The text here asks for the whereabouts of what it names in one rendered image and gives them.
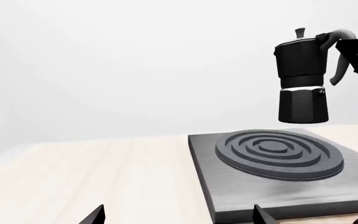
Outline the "dark grey spiral burner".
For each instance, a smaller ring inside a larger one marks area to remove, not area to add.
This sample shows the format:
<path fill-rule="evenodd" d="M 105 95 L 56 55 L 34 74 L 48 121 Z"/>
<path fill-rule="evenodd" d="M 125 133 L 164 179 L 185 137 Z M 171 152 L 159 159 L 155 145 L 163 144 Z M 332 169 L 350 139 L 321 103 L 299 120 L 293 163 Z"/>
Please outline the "dark grey spiral burner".
<path fill-rule="evenodd" d="M 244 173 L 273 180 L 309 182 L 341 173 L 340 150 L 318 138 L 282 130 L 224 134 L 215 144 L 218 158 Z"/>

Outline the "black moka pot grey handle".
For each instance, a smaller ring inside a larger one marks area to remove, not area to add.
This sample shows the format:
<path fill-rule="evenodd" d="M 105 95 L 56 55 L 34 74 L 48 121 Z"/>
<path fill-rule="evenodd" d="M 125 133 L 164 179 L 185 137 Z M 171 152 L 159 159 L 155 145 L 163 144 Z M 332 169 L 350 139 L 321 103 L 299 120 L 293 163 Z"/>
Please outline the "black moka pot grey handle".
<path fill-rule="evenodd" d="M 275 47 L 280 78 L 278 120 L 282 123 L 316 124 L 329 120 L 324 74 L 328 50 L 339 40 L 355 39 L 347 29 L 337 29 L 313 38 L 305 28 L 295 30 L 296 39 Z"/>

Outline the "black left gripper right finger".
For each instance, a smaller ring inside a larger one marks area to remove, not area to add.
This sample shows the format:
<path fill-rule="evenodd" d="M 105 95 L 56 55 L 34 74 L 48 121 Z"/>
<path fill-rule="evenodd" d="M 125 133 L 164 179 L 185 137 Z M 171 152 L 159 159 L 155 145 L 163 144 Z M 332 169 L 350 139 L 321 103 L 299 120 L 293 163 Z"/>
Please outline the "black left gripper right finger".
<path fill-rule="evenodd" d="M 259 205 L 254 205 L 252 213 L 253 224 L 279 224 L 270 214 Z"/>

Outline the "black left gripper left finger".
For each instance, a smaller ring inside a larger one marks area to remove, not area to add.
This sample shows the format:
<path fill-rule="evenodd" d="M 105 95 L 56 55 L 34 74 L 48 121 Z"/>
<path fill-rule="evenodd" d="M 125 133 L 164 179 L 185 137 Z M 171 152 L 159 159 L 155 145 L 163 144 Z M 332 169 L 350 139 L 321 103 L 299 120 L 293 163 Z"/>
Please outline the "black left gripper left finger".
<path fill-rule="evenodd" d="M 84 218 L 79 224 L 104 224 L 105 211 L 104 205 L 100 205 L 93 210 L 86 218 Z"/>

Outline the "grey flat stove plate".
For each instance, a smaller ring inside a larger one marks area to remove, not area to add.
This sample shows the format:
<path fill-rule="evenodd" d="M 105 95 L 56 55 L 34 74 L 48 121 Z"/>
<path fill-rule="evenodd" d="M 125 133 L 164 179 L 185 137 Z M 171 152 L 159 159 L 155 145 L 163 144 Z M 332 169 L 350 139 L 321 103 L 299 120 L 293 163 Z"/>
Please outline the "grey flat stove plate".
<path fill-rule="evenodd" d="M 239 171 L 218 158 L 216 141 L 228 133 L 188 136 L 213 222 L 249 223 L 254 205 L 259 205 L 276 220 L 358 213 L 358 152 L 303 128 L 276 130 L 305 134 L 337 147 L 344 158 L 343 170 L 334 177 L 309 182 L 266 179 Z"/>

